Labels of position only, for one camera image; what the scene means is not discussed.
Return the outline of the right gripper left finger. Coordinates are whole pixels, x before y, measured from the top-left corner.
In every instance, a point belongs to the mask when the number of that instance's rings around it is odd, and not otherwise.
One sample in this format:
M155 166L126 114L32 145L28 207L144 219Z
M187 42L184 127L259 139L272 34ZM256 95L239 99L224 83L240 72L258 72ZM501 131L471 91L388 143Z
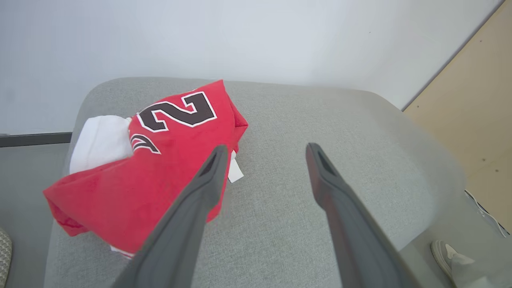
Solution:
M206 219L219 203L229 162L219 145L120 273L114 288L189 288Z

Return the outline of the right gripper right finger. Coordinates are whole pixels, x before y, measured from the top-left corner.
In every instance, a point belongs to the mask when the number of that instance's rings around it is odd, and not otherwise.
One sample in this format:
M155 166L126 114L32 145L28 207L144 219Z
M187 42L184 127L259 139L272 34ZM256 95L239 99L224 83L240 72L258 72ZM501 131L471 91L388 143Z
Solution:
M325 211L344 288L420 288L408 265L317 143L306 146L312 192Z

